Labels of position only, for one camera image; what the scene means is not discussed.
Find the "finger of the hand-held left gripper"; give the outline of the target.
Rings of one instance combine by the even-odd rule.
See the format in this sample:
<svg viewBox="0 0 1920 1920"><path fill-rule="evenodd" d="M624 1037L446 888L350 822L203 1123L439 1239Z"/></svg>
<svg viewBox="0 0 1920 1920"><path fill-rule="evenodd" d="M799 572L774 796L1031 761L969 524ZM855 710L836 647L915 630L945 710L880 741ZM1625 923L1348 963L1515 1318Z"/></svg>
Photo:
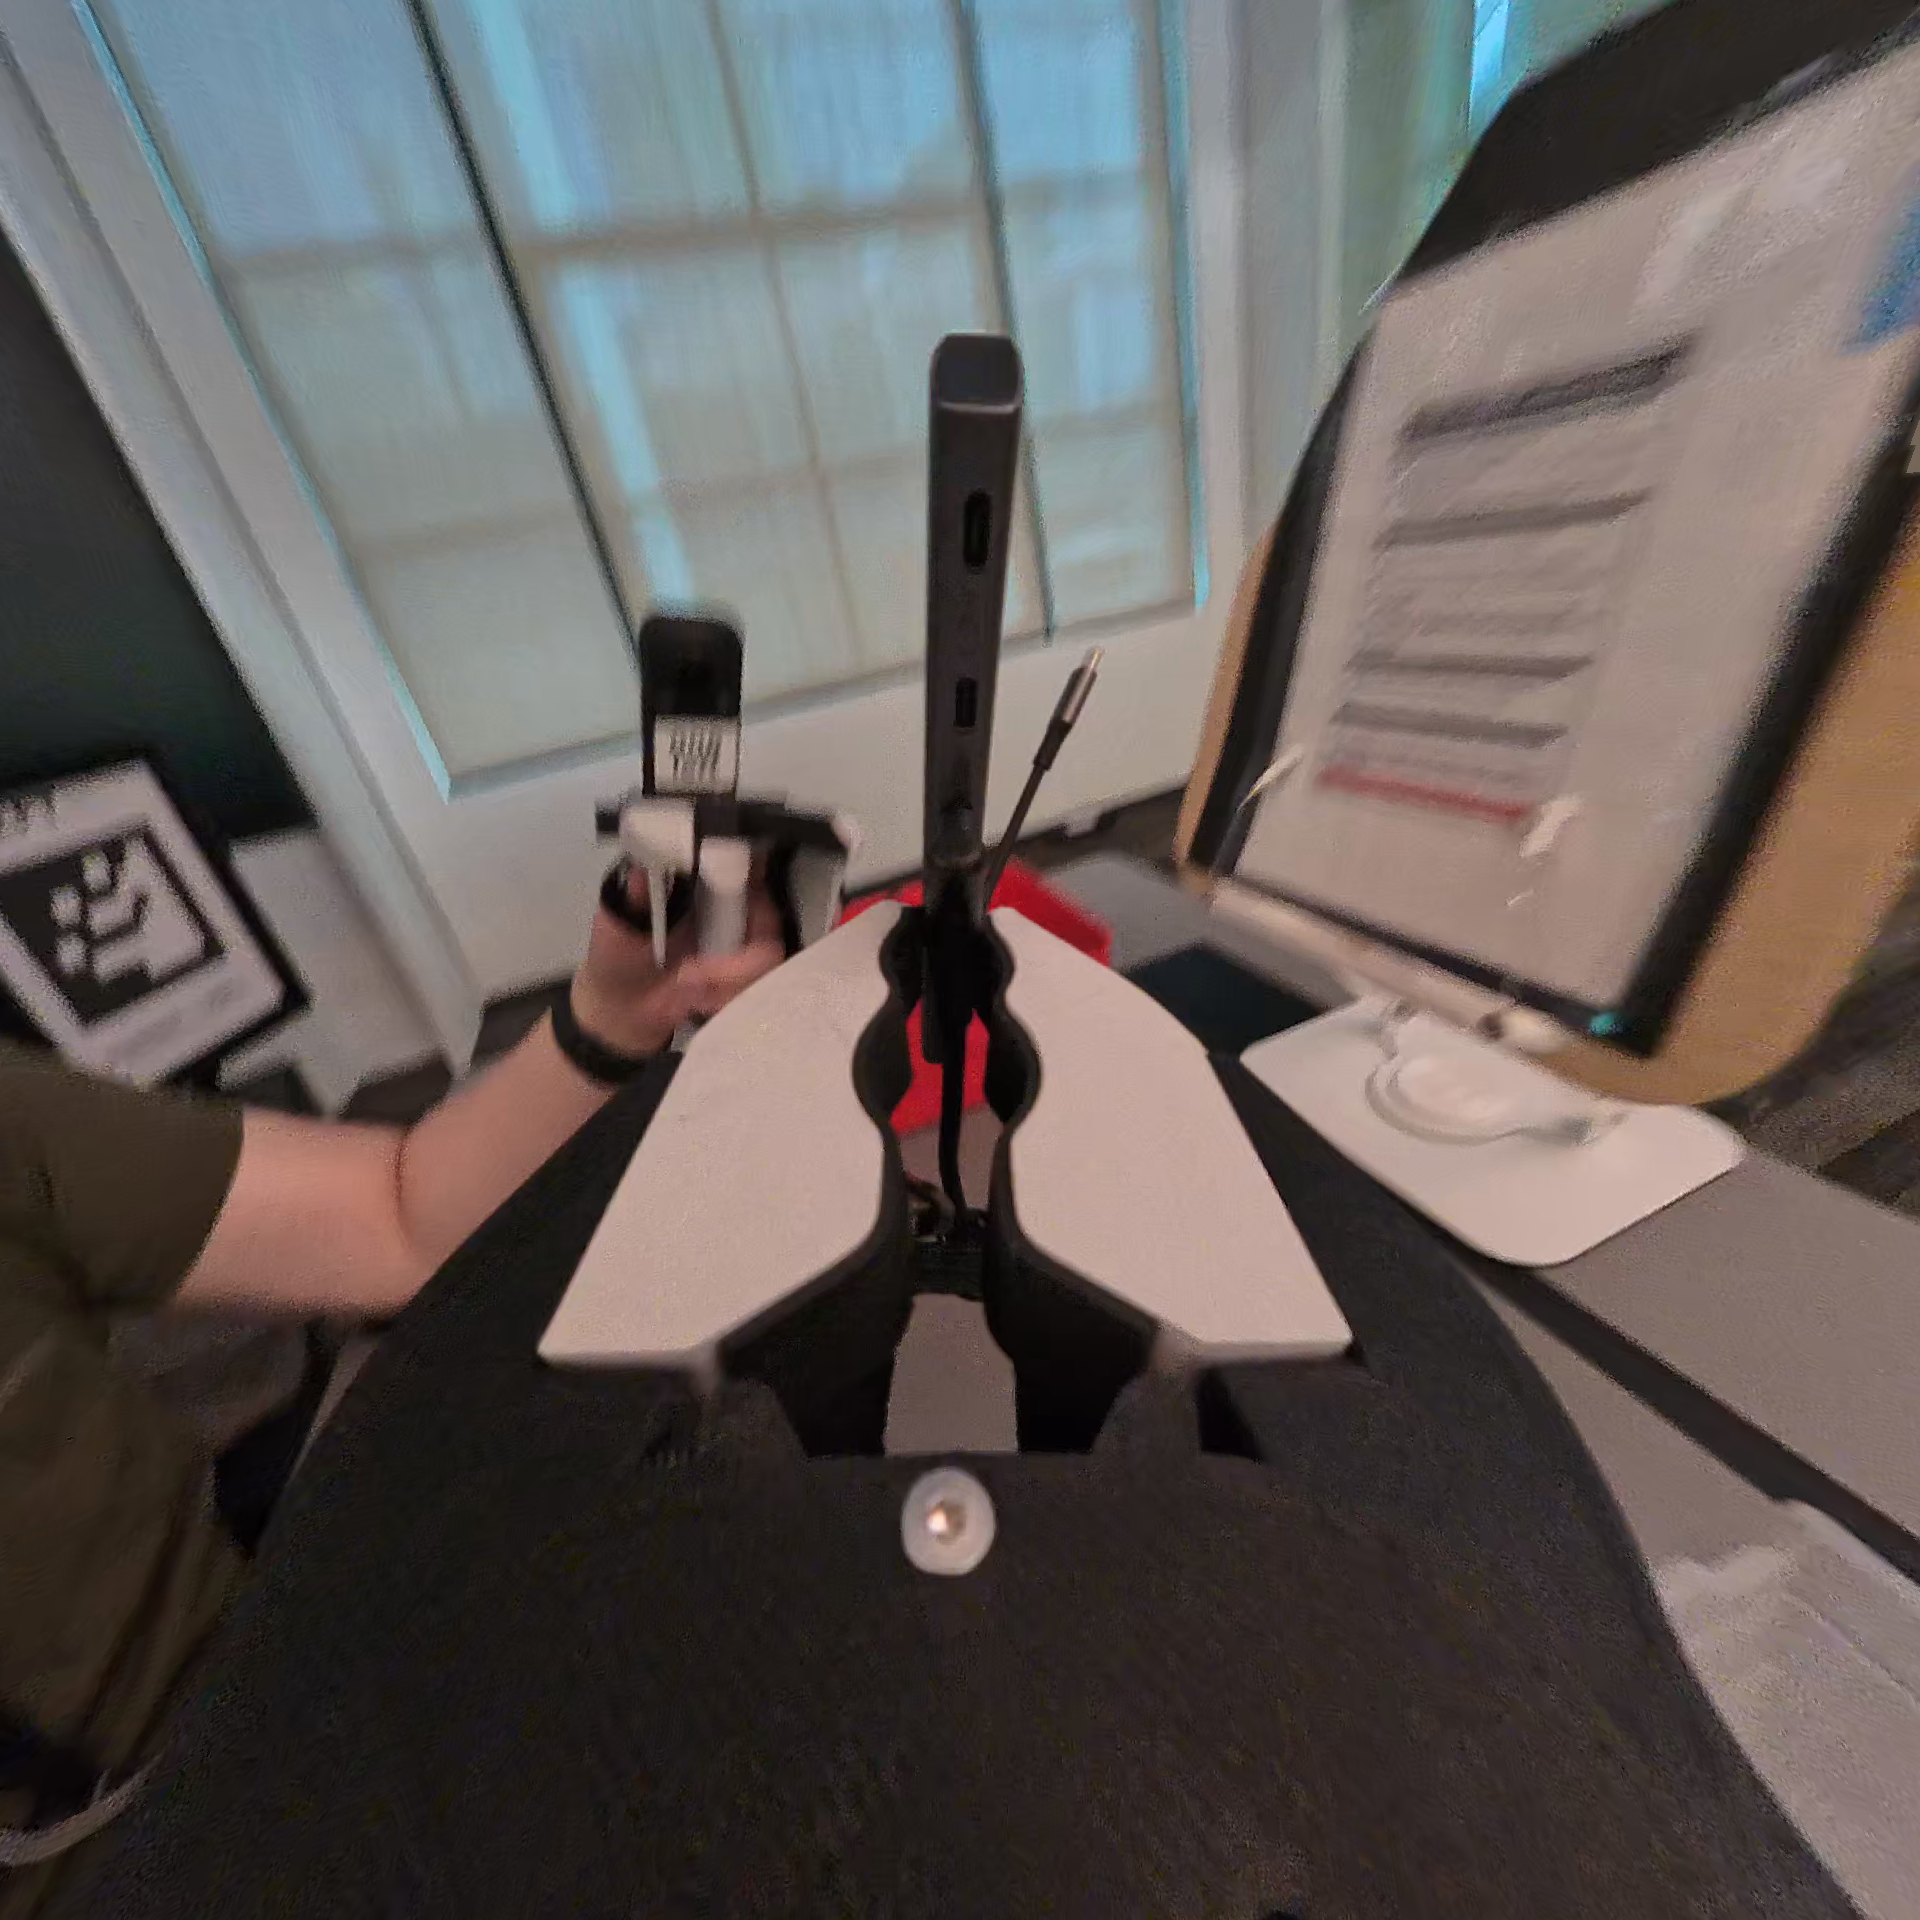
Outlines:
<svg viewBox="0 0 1920 1920"><path fill-rule="evenodd" d="M809 949L839 920L857 825L847 813L785 813L774 833L774 904L785 949Z"/></svg>
<svg viewBox="0 0 1920 1920"><path fill-rule="evenodd" d="M739 953L748 942L752 884L748 808L620 806L617 913L648 932L659 963L672 925L686 918L674 908L684 883L691 887L700 955Z"/></svg>

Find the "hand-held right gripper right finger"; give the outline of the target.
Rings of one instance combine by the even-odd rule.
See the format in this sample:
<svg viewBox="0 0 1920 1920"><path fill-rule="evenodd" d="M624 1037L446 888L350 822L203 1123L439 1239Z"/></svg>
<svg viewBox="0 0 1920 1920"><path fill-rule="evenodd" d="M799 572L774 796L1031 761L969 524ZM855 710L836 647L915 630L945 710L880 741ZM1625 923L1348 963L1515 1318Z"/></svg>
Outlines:
<svg viewBox="0 0 1920 1920"><path fill-rule="evenodd" d="M1140 1376L1345 1359L1354 1331L1209 1049L1124 975L990 912L1000 1123L984 1310L1024 1454L1087 1454Z"/></svg>

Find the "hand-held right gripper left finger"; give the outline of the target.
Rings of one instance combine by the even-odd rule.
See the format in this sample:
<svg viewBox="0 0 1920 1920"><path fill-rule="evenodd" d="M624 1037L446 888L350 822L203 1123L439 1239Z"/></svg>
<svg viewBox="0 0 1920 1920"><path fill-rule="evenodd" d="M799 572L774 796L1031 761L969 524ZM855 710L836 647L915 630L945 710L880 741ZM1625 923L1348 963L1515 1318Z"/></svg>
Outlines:
<svg viewBox="0 0 1920 1920"><path fill-rule="evenodd" d="M913 1304L894 1112L916 920L878 902L679 1055L537 1341L574 1371L770 1390L809 1454L878 1454Z"/></svg>

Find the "red plastic bin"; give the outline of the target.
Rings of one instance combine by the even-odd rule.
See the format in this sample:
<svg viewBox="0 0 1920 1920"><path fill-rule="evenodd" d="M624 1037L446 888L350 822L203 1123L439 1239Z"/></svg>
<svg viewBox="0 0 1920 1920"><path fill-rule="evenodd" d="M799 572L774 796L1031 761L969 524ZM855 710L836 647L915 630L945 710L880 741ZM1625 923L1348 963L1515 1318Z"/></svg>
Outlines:
<svg viewBox="0 0 1920 1920"><path fill-rule="evenodd" d="M883 902L919 908L924 902L924 879L899 879L890 887L855 895L841 904L836 920L849 923ZM1007 872L996 879L992 908L1016 909L1104 969L1113 963L1113 931L1110 923L1072 902L1022 860L1012 860ZM903 1097L894 1107L894 1127L899 1136L913 1136L936 1127L942 1109L942 1070L926 1062L919 1005L915 1005L915 1009L905 1017L905 1043L911 1079ZM966 1110L984 1107L985 1070L987 1043L971 1035L968 1043Z"/></svg>

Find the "grey usb hub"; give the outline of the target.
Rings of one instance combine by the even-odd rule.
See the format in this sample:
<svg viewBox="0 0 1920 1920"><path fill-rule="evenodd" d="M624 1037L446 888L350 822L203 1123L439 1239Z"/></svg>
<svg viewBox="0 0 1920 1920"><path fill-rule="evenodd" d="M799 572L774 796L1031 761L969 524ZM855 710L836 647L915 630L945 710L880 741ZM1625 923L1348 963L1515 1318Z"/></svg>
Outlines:
<svg viewBox="0 0 1920 1920"><path fill-rule="evenodd" d="M992 717L1022 449L1024 369L990 332L945 335L928 365L921 1043L966 1052L962 984L978 920Z"/></svg>

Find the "clear acrylic organizer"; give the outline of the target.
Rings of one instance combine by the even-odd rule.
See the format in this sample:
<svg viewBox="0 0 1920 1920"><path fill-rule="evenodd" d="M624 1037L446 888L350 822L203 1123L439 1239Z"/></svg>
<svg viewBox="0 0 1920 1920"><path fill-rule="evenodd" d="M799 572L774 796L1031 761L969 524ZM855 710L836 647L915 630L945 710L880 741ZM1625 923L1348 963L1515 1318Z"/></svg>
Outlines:
<svg viewBox="0 0 1920 1920"><path fill-rule="evenodd" d="M1670 1556L1656 1593L1696 1676L1807 1835L1916 1856L1916 1581L1811 1503L1721 1556Z"/></svg>

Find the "person's left forearm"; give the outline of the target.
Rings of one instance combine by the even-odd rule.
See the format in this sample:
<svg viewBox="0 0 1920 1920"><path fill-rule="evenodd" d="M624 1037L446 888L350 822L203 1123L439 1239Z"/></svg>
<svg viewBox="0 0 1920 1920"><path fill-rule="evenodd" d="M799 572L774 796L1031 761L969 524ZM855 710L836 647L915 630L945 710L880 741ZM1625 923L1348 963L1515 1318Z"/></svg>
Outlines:
<svg viewBox="0 0 1920 1920"><path fill-rule="evenodd" d="M552 1022L408 1127L247 1109L186 1311L384 1320L606 1109Z"/></svg>

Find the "person's left hand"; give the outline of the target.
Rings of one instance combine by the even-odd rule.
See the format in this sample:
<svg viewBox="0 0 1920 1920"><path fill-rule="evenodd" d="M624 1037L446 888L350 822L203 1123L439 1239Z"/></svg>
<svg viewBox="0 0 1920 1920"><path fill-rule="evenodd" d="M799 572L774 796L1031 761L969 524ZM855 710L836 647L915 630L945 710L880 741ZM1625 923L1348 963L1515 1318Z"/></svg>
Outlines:
<svg viewBox="0 0 1920 1920"><path fill-rule="evenodd" d="M698 1017L716 1017L785 959L778 904L760 877L746 893L743 943L703 953L700 931L670 932L665 958L652 936L600 902L586 958L570 987L576 1025L600 1047L624 1059L659 1054Z"/></svg>

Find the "black wristband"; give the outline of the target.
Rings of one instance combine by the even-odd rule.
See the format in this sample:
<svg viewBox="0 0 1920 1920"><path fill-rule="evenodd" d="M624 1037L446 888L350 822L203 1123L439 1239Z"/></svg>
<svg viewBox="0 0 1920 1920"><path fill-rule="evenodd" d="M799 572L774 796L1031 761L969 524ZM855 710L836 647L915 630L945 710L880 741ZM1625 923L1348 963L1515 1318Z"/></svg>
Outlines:
<svg viewBox="0 0 1920 1920"><path fill-rule="evenodd" d="M574 984L567 984L554 999L546 1025L563 1061L586 1080L606 1091L635 1080L660 1052L660 1043L638 1049L615 1047L591 1030L578 1017Z"/></svg>

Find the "large window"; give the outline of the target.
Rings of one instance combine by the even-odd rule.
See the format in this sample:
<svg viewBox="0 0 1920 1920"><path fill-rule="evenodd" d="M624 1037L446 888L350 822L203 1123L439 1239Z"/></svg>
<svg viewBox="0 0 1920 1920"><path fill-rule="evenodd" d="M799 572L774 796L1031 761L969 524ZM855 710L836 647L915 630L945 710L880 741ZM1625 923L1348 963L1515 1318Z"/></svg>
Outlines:
<svg viewBox="0 0 1920 1920"><path fill-rule="evenodd" d="M1007 632L1192 608L1161 5L87 5L446 783L921 657L938 340L1024 359Z"/></svg>

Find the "black fiducial tag card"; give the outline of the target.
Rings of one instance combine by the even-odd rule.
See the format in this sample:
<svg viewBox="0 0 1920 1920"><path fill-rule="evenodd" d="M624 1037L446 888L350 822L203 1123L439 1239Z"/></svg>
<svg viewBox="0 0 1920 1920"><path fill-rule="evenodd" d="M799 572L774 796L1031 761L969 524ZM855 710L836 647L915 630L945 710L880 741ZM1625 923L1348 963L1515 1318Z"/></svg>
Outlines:
<svg viewBox="0 0 1920 1920"><path fill-rule="evenodd" d="M312 995L151 756L3 791L3 1028L132 1088L211 1088Z"/></svg>

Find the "printed instruction sheet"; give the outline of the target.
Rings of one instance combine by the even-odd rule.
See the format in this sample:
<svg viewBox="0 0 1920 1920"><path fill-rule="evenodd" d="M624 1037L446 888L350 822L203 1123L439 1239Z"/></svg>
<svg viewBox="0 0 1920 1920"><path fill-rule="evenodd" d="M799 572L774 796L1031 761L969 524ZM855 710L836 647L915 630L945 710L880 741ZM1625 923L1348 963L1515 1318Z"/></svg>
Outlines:
<svg viewBox="0 0 1920 1920"><path fill-rule="evenodd" d="M1916 39L1387 296L1236 876L1650 1052L1916 415Z"/></svg>

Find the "wooden stand board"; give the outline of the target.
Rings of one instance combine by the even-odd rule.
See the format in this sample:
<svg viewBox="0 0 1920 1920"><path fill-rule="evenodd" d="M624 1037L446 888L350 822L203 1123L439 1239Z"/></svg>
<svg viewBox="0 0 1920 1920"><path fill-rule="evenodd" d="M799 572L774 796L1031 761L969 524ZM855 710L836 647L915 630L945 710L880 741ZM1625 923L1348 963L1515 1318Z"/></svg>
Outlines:
<svg viewBox="0 0 1920 1920"><path fill-rule="evenodd" d="M1903 508L1888 563L1816 697L1662 1043L1639 1059L1554 1028L1539 1055L1547 1071L1598 1097L1703 1107L1787 1064L1849 984L1903 895L1916 854L1913 473L1904 476ZM1496 1012L1498 999L1369 935L1230 879L1202 853L1208 803L1230 774L1233 715L1239 697L1255 688L1260 591L1279 540L1281 521L1271 518L1241 565L1172 839L1179 879L1228 931L1252 935L1303 969L1312 980L1303 995L1319 1004L1383 996L1471 1023Z"/></svg>

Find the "black wall screen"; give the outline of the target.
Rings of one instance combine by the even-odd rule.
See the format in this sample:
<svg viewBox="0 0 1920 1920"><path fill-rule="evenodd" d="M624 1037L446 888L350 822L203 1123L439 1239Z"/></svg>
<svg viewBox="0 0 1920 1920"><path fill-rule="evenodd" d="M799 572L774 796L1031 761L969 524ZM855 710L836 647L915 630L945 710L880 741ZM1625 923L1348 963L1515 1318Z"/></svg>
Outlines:
<svg viewBox="0 0 1920 1920"><path fill-rule="evenodd" d="M3 244L3 782L151 758L220 837L313 808Z"/></svg>

